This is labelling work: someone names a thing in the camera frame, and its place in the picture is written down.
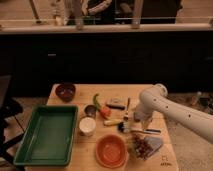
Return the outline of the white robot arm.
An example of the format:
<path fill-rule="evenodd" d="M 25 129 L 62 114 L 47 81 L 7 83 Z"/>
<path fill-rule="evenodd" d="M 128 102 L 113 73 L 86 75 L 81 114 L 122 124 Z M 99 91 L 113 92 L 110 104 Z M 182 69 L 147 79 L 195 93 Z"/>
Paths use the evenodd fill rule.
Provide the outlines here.
<path fill-rule="evenodd" d="M 136 112 L 143 121 L 149 120 L 154 111 L 160 112 L 213 144 L 213 115 L 175 103 L 167 96 L 163 84 L 144 89 L 139 94 Z"/>

